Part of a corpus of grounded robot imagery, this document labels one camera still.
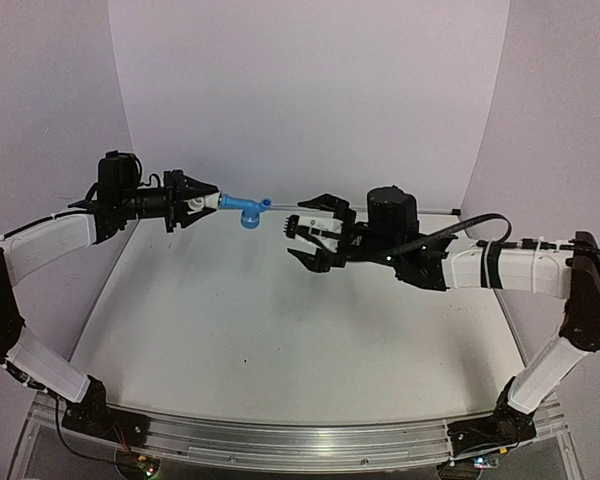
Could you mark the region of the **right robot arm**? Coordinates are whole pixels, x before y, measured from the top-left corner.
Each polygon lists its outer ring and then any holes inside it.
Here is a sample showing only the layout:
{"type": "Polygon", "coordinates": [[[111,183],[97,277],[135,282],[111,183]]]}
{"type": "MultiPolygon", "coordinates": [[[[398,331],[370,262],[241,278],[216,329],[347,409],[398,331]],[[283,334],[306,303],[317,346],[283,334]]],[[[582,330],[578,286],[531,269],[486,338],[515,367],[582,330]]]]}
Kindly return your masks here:
{"type": "Polygon", "coordinates": [[[367,194],[367,218],[331,194],[301,202],[318,216],[291,215],[284,233],[315,246],[314,253],[290,253],[313,273],[352,262],[393,269],[397,280],[429,291],[483,288],[542,294],[565,303],[557,333],[512,377],[492,413],[448,426],[454,456],[516,446],[536,435],[534,415],[542,401],[587,355],[600,350],[600,248],[594,236],[512,241],[459,237],[459,232],[498,219],[489,213],[431,234],[419,229],[417,202],[396,186],[367,194]]]}

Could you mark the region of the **right circuit board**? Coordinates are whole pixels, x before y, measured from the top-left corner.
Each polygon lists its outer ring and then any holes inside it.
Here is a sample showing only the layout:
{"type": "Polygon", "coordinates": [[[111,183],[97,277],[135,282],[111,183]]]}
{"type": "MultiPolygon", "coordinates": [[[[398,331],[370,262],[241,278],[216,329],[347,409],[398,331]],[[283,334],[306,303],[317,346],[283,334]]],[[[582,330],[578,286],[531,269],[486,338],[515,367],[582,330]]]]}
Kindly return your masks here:
{"type": "Polygon", "coordinates": [[[501,463],[501,456],[496,453],[480,455],[468,459],[468,463],[476,470],[496,469],[501,463]]]}

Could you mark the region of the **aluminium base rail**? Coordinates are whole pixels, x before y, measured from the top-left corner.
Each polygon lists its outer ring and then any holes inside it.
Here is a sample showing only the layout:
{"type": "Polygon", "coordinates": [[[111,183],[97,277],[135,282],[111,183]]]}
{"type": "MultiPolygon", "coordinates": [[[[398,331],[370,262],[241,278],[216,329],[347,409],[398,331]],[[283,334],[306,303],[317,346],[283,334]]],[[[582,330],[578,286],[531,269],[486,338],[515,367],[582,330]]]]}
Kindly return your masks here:
{"type": "Polygon", "coordinates": [[[451,419],[361,425],[282,425],[190,418],[115,406],[125,443],[115,433],[89,436],[64,418],[51,397],[34,398],[16,453],[12,476],[24,473],[43,435],[70,434],[91,446],[131,449],[210,467],[261,472],[351,473],[398,470],[444,462],[459,463],[496,453],[527,458],[538,454],[565,468],[577,465],[561,405],[550,396],[533,426],[506,442],[497,439],[483,414],[451,419]]]}

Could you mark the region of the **circuit board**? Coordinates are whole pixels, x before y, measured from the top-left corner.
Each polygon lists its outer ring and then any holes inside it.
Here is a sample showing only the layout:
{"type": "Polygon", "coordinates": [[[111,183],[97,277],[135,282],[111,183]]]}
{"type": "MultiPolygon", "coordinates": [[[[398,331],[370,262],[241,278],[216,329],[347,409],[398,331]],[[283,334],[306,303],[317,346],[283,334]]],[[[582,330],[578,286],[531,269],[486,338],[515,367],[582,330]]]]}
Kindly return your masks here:
{"type": "Polygon", "coordinates": [[[124,479],[154,479],[159,476],[161,461],[140,454],[118,452],[116,470],[124,479]]]}
{"type": "Polygon", "coordinates": [[[496,453],[480,455],[468,459],[468,463],[476,470],[496,469],[501,463],[501,456],[496,453]]]}

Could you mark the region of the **white plastic pipe fitting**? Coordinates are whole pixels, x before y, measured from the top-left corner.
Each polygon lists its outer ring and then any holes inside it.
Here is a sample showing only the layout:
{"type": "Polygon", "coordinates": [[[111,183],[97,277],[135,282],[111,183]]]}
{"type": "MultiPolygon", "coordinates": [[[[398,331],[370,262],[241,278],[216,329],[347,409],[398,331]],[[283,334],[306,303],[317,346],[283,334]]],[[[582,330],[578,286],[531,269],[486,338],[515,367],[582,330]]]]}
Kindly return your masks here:
{"type": "Polygon", "coordinates": [[[205,210],[218,210],[222,204],[222,193],[216,192],[211,195],[196,197],[187,201],[188,214],[203,212],[205,210]]]}

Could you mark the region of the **left circuit board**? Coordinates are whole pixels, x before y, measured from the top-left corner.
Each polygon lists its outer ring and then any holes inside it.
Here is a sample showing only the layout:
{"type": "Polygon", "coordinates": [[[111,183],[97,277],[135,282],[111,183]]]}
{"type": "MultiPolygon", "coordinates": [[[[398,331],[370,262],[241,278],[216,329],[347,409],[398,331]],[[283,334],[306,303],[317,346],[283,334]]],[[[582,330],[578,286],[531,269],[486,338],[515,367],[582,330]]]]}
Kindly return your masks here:
{"type": "Polygon", "coordinates": [[[161,461],[140,454],[118,452],[116,470],[124,479],[154,479],[159,476],[161,461]]]}

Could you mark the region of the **blue water faucet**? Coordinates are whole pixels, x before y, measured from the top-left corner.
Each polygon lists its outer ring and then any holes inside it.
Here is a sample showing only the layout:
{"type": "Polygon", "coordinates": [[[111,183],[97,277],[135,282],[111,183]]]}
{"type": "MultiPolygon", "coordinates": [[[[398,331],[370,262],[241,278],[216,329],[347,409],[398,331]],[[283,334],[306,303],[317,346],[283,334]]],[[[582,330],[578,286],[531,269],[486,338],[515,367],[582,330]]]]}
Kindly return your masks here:
{"type": "Polygon", "coordinates": [[[261,214],[268,211],[273,205],[269,198],[260,201],[238,198],[222,193],[219,208],[223,210],[240,211],[240,223],[245,229],[253,230],[260,225],[261,214]]]}

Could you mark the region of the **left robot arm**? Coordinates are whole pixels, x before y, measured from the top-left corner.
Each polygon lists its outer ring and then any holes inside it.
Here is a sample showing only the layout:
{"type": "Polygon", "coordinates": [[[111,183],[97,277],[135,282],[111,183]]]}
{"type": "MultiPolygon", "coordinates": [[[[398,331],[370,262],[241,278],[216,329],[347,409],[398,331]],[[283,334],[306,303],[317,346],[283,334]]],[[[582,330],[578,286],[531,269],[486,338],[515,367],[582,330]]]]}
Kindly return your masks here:
{"type": "Polygon", "coordinates": [[[14,286],[30,274],[78,250],[99,245],[130,221],[161,218],[167,232],[186,228],[215,212],[221,190],[166,171],[152,187],[132,153],[110,151],[98,163],[98,178],[84,199],[0,236],[0,365],[28,388],[66,401],[79,426],[96,437],[111,433],[115,416],[102,381],[76,369],[25,324],[14,286]]]}

